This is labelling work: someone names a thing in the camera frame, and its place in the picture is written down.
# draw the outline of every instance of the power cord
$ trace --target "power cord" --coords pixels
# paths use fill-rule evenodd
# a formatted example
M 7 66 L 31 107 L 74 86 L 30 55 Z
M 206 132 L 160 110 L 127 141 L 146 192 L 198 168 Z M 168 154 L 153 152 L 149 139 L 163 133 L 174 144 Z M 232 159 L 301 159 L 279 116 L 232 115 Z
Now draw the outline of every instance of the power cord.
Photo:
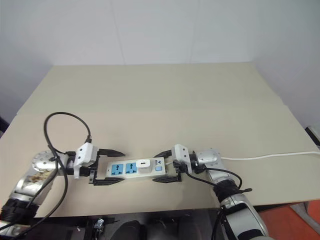
M 219 222 L 221 221 L 221 218 L 223 217 L 223 215 L 224 215 L 224 213 L 221 210 L 215 219 L 213 229 L 212 229 L 212 234 L 211 234 L 211 240 L 215 240 L 215 238 L 216 238 Z
M 215 188 L 220 188 L 220 189 L 222 188 L 221 186 L 219 186 L 219 185 L 217 185 L 217 184 L 215 184 L 215 183 L 213 183 L 213 182 L 204 180 L 204 179 L 199 178 L 199 177 L 192 176 L 191 174 L 188 173 L 188 168 L 187 168 L 186 165 L 181 165 L 180 167 L 182 168 L 182 170 L 184 170 L 184 173 L 185 173 L 188 177 L 190 177 L 190 178 L 192 178 L 192 179 L 194 179 L 194 180 L 203 182 L 203 183 L 205 183 L 205 184 L 209 184 L 209 185 L 211 185 L 211 186 L 213 186 L 213 187 L 215 187 Z M 203 172 L 204 170 L 213 170 L 213 171 L 219 171 L 219 172 L 229 173 L 229 174 L 232 174 L 232 175 L 236 176 L 237 178 L 239 178 L 239 180 L 240 180 L 240 184 L 239 184 L 239 186 L 238 186 L 238 188 L 239 188 L 238 193 L 239 193 L 239 194 L 247 193 L 247 192 L 251 192 L 251 191 L 252 191 L 252 188 L 246 188 L 246 189 L 244 189 L 244 190 L 240 190 L 240 187 L 242 186 L 242 179 L 241 179 L 241 177 L 240 177 L 238 174 L 236 174 L 236 173 L 234 173 L 234 172 L 232 172 L 232 171 L 228 171 L 228 170 L 224 170 L 224 169 L 218 169 L 218 168 L 207 168 L 207 167 L 204 167 L 204 168 L 202 168 L 202 169 L 198 169 L 198 173 L 201 173 L 201 172 Z
M 294 155 L 320 155 L 319 151 L 301 151 L 301 152 L 288 152 L 288 153 L 276 153 L 276 154 L 269 154 L 263 156 L 255 156 L 255 157 L 245 157 L 245 158 L 232 158 L 232 157 L 224 157 L 222 156 L 221 159 L 223 160 L 258 160 L 258 159 L 266 159 L 272 157 L 283 157 L 283 156 L 294 156 Z
M 20 220 L 21 220 L 21 217 L 18 218 L 17 220 L 15 220 L 15 221 L 13 221 L 13 222 L 8 223 L 7 225 L 4 225 L 4 226 L 0 227 L 0 231 L 17 224 Z
M 30 232 L 31 230 L 33 230 L 34 228 L 36 228 L 37 226 L 39 226 L 41 223 L 43 223 L 46 219 L 48 219 L 57 209 L 58 207 L 61 205 L 61 203 L 63 202 L 63 200 L 65 199 L 66 197 L 66 194 L 67 194 L 67 190 L 68 190 L 68 175 L 67 175 L 67 171 L 66 171 L 66 168 L 64 166 L 64 164 L 62 163 L 61 159 L 60 159 L 60 156 L 58 155 L 57 152 L 59 153 L 63 153 L 57 149 L 55 149 L 50 141 L 50 138 L 48 136 L 48 121 L 51 117 L 55 116 L 55 115 L 68 115 L 68 116 L 71 116 L 75 119 L 78 119 L 80 122 L 83 123 L 83 125 L 86 127 L 87 129 L 87 132 L 88 132 L 88 135 L 87 135 L 87 138 L 85 140 L 85 143 L 91 143 L 92 142 L 92 139 L 91 139 L 91 131 L 89 129 L 89 126 L 78 116 L 72 114 L 72 113 L 69 113 L 69 112 L 63 112 L 63 111 L 60 111 L 60 112 L 54 112 L 54 113 L 51 113 L 49 116 L 46 117 L 45 121 L 44 121 L 44 124 L 43 124 L 43 132 L 44 132 L 44 137 L 45 137 L 45 140 L 48 144 L 48 147 L 49 149 L 51 150 L 52 154 L 53 154 L 53 161 L 55 161 L 55 173 L 54 175 L 52 175 L 52 177 L 50 178 L 50 180 L 47 181 L 47 183 L 41 187 L 37 193 L 35 194 L 35 196 L 31 199 L 31 201 L 29 202 L 29 204 L 27 205 L 27 207 L 29 207 L 31 205 L 31 203 L 35 200 L 35 198 L 41 193 L 41 191 L 50 183 L 53 181 L 53 179 L 55 178 L 55 176 L 57 175 L 58 173 L 58 164 L 60 165 L 60 168 L 63 172 L 63 177 L 64 177 L 64 190 L 63 190 L 63 194 L 59 200 L 59 202 L 55 205 L 55 207 L 46 215 L 44 216 L 43 218 L 41 218 L 41 220 L 39 220 L 37 223 L 35 223 L 34 225 L 32 225 L 31 227 L 29 227 L 28 229 L 26 229 L 25 231 L 23 231 L 22 233 L 20 233 L 19 235 L 11 238 L 10 240 L 16 240 L 16 239 L 19 239 L 20 237 L 26 235 L 28 232 Z M 12 225 L 14 225 L 15 223 L 9 223 L 7 224 L 6 226 L 2 227 L 2 229 L 5 229 L 5 228 L 8 228 Z

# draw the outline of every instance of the power strip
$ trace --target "power strip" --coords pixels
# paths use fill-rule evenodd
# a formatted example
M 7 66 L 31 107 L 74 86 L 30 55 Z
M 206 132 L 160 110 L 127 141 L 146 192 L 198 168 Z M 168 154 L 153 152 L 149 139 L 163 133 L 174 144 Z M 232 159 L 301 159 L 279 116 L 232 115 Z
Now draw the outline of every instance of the power strip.
M 141 177 L 163 176 L 166 174 L 165 159 L 154 157 L 126 161 L 111 161 L 106 168 L 107 178 L 133 179 Z

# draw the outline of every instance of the beige table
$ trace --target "beige table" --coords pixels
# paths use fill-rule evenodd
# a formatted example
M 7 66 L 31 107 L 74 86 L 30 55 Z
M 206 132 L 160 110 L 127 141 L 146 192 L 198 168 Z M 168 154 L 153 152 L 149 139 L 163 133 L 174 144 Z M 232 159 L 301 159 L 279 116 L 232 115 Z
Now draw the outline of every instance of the beige table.
M 45 117 L 71 112 L 91 128 L 99 148 L 125 158 L 149 158 L 174 144 L 189 150 L 219 149 L 224 157 L 316 151 L 287 106 L 250 63 L 55 66 L 0 139 L 0 200 L 4 203 L 35 154 L 46 150 Z M 53 144 L 75 150 L 84 127 L 67 116 L 49 122 Z M 313 155 L 224 161 L 240 174 L 253 205 L 320 198 L 320 158 Z M 93 186 L 88 178 L 69 178 L 64 203 L 54 216 L 83 216 L 216 207 L 210 186 L 183 176 L 162 184 L 148 179 Z M 63 190 L 58 177 L 37 216 L 44 216 Z

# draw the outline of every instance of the floor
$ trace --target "floor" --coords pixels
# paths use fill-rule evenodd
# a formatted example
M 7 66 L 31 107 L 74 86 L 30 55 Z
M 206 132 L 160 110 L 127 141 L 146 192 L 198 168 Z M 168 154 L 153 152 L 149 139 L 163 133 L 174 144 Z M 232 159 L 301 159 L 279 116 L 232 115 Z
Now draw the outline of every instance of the floor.
M 308 213 L 320 223 L 320 200 L 310 202 Z M 270 237 L 275 240 L 320 240 L 317 234 L 290 207 L 261 212 Z
M 104 226 L 104 233 L 101 236 L 101 240 L 110 240 L 122 224 L 133 220 L 138 220 L 140 224 L 145 225 L 148 240 L 178 240 L 178 221 L 181 217 L 193 219 L 193 222 L 196 224 L 193 224 L 192 227 L 197 228 L 199 239 L 207 240 L 211 238 L 211 221 L 215 220 L 215 217 L 212 219 L 211 216 L 214 216 L 214 213 L 216 213 L 215 210 L 196 209 L 169 211 L 167 214 L 166 212 L 142 212 L 110 215 L 109 217 L 115 217 L 117 222 Z

